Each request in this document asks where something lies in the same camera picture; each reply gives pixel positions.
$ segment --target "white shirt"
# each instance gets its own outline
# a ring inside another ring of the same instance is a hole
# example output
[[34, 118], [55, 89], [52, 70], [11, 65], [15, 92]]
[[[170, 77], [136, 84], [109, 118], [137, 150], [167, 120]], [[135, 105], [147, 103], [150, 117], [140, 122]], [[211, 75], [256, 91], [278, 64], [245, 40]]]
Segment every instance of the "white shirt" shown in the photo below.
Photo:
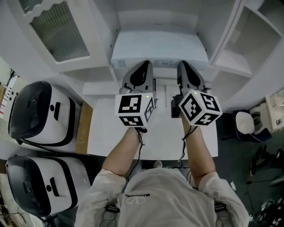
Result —
[[[215, 202], [226, 205], [234, 227], [246, 227], [249, 215], [228, 182], [213, 172], [194, 190], [177, 169], [155, 168], [124, 177], [101, 170], [77, 211], [76, 227], [217, 226]], [[120, 212], [105, 211], [115, 205]]]

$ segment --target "white box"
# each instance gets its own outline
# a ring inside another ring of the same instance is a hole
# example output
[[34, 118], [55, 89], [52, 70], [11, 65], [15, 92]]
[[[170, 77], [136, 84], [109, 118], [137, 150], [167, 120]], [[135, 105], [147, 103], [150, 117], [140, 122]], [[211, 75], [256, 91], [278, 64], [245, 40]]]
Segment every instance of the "white box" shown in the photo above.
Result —
[[154, 109], [153, 93], [115, 96], [115, 115], [127, 127], [146, 127]]
[[190, 89], [179, 104], [190, 125], [209, 125], [222, 115], [216, 96]]
[[177, 68], [182, 60], [201, 71], [209, 65], [205, 48], [193, 32], [176, 26], [123, 27], [111, 57], [113, 67], [132, 68], [145, 60], [154, 68]]

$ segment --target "black cable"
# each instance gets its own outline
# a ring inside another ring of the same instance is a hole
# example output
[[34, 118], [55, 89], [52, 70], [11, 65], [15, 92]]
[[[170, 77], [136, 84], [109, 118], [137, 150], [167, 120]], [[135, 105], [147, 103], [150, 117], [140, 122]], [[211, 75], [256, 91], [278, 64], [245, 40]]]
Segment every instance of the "black cable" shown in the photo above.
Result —
[[132, 168], [132, 170], [130, 171], [130, 174], [126, 177], [126, 180], [129, 181], [129, 176], [132, 174], [133, 170], [135, 169], [135, 167], [138, 165], [139, 161], [140, 161], [140, 155], [141, 155], [141, 149], [142, 147], [145, 145], [143, 144], [143, 140], [142, 140], [142, 136], [140, 134], [140, 132], [146, 133], [147, 130], [146, 129], [142, 129], [142, 128], [135, 128], [137, 133], [138, 133], [138, 138], [139, 138], [139, 142], [140, 142], [140, 148], [139, 148], [139, 153], [138, 153], [138, 160], [135, 164], [135, 166]]
[[185, 139], [195, 131], [195, 129], [193, 131], [191, 130], [191, 126], [189, 127], [189, 130], [187, 132], [187, 134], [181, 139], [183, 141], [183, 145], [182, 145], [182, 153], [181, 153], [181, 158], [178, 160], [178, 162], [181, 163], [181, 166], [176, 166], [176, 167], [169, 167], [169, 168], [189, 168], [189, 167], [183, 167], [183, 164], [181, 162], [181, 160], [184, 158], [185, 156]]
[[248, 196], [248, 198], [249, 198], [250, 206], [251, 206], [251, 209], [252, 209], [252, 217], [253, 217], [254, 216], [254, 208], [253, 208], [253, 204], [252, 204], [252, 198], [250, 197], [250, 194], [249, 194], [249, 186], [248, 186], [247, 192], [245, 193], [245, 196]]
[[190, 176], [189, 176], [189, 184], [191, 185], [191, 176], [192, 176], [192, 173], [190, 174]]
[[46, 151], [49, 151], [49, 152], [52, 152], [52, 153], [55, 153], [55, 154], [58, 154], [57, 151], [54, 151], [54, 150], [51, 150], [51, 149], [48, 149], [48, 148], [45, 148], [45, 147], [42, 147], [42, 146], [39, 146], [31, 141], [27, 141], [25, 139], [21, 140], [24, 144], [27, 144], [27, 145], [30, 145], [30, 146], [33, 146], [33, 147], [37, 147], [37, 148], [40, 148], [42, 150], [46, 150]]
[[15, 71], [13, 69], [10, 70], [10, 77], [15, 75]]
[[182, 153], [181, 153], [181, 158], [179, 159], [179, 162], [181, 162], [181, 160], [184, 158], [184, 156], [185, 156], [185, 139], [190, 135], [190, 134], [192, 134], [194, 131], [195, 131], [195, 129], [194, 130], [192, 130], [192, 131], [190, 131], [191, 130], [191, 126], [189, 127], [189, 130], [188, 130], [188, 132], [187, 132], [187, 134], [181, 139], [182, 141], [183, 141], [183, 145], [182, 145]]
[[189, 170], [188, 174], [186, 175], [186, 181], [188, 182], [188, 175], [190, 173], [191, 170]]
[[270, 179], [270, 180], [261, 180], [261, 181], [247, 181], [246, 184], [252, 184], [252, 183], [262, 183], [262, 182], [268, 182], [268, 181], [273, 181], [273, 180], [276, 180], [278, 177], [281, 177], [281, 176], [277, 176], [277, 177], [274, 177], [273, 179]]

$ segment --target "wooden board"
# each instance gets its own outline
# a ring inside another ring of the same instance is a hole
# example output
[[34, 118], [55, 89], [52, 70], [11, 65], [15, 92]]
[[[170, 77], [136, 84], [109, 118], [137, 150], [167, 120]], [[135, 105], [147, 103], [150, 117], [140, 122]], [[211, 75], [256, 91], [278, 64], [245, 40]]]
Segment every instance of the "wooden board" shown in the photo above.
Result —
[[77, 144], [76, 144], [77, 154], [87, 154], [92, 114], [93, 114], [93, 108], [90, 107], [86, 102], [84, 102], [82, 106], [79, 128], [77, 133]]

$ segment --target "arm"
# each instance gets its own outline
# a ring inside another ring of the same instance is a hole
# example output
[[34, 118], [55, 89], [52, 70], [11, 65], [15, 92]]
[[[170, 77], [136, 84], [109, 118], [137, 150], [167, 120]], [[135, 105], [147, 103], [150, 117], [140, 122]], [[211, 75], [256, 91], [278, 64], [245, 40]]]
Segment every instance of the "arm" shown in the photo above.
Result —
[[[186, 118], [181, 115], [185, 135], [189, 131], [189, 124]], [[201, 179], [208, 173], [215, 172], [215, 164], [207, 146], [203, 140], [200, 128], [186, 137], [186, 149], [189, 160], [189, 167], [196, 186], [199, 186]]]
[[[189, 124], [183, 115], [181, 118], [184, 132], [187, 134]], [[216, 173], [213, 158], [206, 147], [200, 128], [198, 127], [185, 141], [189, 167], [198, 189], [215, 202], [226, 205], [234, 227], [248, 226], [248, 212], [228, 182], [220, 179]]]
[[77, 211], [76, 227], [102, 226], [105, 221], [105, 207], [109, 204], [115, 205], [117, 197], [122, 193], [126, 182], [123, 176], [130, 168], [139, 144], [137, 131], [129, 128], [105, 159], [103, 169], [83, 197]]
[[125, 176], [140, 144], [138, 133], [129, 128], [122, 140], [111, 151], [103, 163], [103, 169], [119, 176]]

